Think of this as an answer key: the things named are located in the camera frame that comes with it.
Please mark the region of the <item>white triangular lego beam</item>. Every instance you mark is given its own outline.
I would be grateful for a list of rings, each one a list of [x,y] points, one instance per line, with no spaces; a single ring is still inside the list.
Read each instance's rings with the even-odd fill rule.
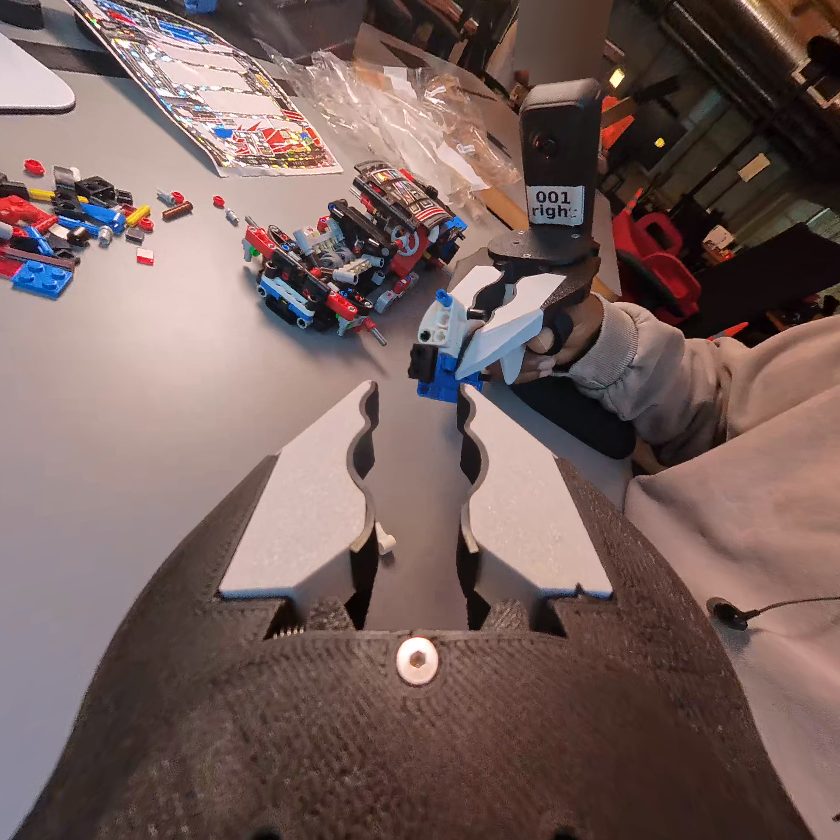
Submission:
[[[420,322],[416,341],[456,358],[469,332],[468,326],[463,302],[445,289],[438,289]]]

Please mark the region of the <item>person's right forearm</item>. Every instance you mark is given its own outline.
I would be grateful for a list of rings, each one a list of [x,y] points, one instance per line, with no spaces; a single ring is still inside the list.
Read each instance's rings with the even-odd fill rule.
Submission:
[[[629,303],[592,295],[595,341],[567,374],[629,422],[666,466],[740,437],[781,462],[838,461],[838,315],[755,347],[688,339]]]

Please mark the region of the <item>white book stand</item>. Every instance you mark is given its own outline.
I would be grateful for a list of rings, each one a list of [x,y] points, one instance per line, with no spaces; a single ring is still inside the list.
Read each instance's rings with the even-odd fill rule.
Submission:
[[[73,90],[10,38],[1,35],[1,114],[64,114],[77,104]]]

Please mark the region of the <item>blue and white lego panel assembly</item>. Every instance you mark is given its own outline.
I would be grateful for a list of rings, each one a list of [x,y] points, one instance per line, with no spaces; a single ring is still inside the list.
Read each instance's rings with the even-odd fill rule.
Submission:
[[[431,400],[443,403],[456,403],[459,393],[459,387],[462,383],[472,384],[481,391],[484,383],[489,380],[489,374],[480,370],[473,374],[461,376],[457,374],[457,369],[461,362],[461,358],[469,346],[472,333],[478,329],[484,322],[469,321],[468,334],[465,336],[465,341],[462,344],[460,355],[452,357],[442,352],[438,352],[437,369],[434,382],[431,385],[424,385],[417,383],[416,393],[419,396],[426,397]]]

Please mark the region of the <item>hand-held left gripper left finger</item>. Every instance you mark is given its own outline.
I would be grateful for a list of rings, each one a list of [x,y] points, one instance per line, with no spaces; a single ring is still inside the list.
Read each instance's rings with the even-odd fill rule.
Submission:
[[[380,554],[364,479],[379,389],[363,381],[279,451],[218,587],[226,600],[290,599],[299,614],[369,596]]]

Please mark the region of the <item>black padded wrist rest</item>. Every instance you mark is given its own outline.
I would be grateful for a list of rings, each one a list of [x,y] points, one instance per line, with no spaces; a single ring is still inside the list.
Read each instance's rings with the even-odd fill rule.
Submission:
[[[570,379],[550,375],[512,385],[511,390],[526,406],[601,455],[625,459],[633,454],[634,426],[580,393]]]

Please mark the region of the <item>partly built lego car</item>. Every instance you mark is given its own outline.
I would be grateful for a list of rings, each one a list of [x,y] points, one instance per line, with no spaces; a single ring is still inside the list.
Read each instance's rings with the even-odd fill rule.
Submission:
[[[258,261],[256,291],[280,320],[317,333],[369,333],[374,321],[413,289],[425,268],[445,270],[467,223],[419,176],[378,160],[354,167],[352,192],[314,226],[287,234],[248,220],[245,261]]]

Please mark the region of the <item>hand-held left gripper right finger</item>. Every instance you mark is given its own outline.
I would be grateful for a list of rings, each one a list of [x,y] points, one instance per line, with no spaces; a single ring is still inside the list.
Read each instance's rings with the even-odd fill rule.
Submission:
[[[459,387],[457,426],[469,481],[457,575],[469,607],[514,601],[537,618],[554,599],[611,600],[613,584],[552,451],[473,385]]]

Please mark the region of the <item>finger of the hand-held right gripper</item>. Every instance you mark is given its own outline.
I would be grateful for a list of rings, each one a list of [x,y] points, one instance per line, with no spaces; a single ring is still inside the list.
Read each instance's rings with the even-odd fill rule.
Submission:
[[[544,310],[557,290],[567,291],[568,276],[539,274],[521,278],[512,298],[471,333],[462,350],[455,380],[464,382],[499,362],[505,382],[514,382],[522,371],[527,343],[543,329]]]
[[[476,266],[449,292],[451,322],[488,322],[505,297],[504,272],[494,266]]]

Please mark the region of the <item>metal air duct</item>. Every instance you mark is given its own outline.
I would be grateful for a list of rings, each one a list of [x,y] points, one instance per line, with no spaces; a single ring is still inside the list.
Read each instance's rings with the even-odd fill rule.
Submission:
[[[805,86],[818,109],[838,112],[838,71],[809,54],[776,2],[651,2],[663,26],[766,102]]]

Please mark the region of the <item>person's torso beige hoodie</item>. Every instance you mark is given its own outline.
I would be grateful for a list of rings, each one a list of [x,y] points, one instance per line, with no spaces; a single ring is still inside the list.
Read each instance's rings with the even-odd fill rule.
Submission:
[[[838,597],[839,460],[781,462],[738,437],[637,479],[626,512],[698,602]],[[817,838],[838,838],[838,602],[717,630],[764,746]]]

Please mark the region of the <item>pile of mixed lego pieces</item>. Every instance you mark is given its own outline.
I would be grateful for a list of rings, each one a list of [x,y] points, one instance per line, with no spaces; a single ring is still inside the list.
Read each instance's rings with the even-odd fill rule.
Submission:
[[[154,224],[149,205],[100,175],[57,165],[52,176],[52,186],[37,187],[1,174],[1,277],[14,291],[56,301],[85,252],[124,243],[135,257],[149,249]]]

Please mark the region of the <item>crumpled clear plastic bags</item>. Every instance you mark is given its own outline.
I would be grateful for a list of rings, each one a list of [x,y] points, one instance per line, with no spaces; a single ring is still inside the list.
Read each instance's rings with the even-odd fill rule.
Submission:
[[[433,186],[445,203],[477,211],[485,191],[520,180],[491,142],[476,98],[452,74],[347,62],[328,51],[302,65],[259,44],[279,78],[334,132]]]

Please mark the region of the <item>lego sticker sheet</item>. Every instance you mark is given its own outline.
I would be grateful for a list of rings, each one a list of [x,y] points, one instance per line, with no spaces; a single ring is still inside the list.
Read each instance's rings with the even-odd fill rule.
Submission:
[[[220,176],[343,172],[277,81],[211,29],[144,2],[69,5]]]

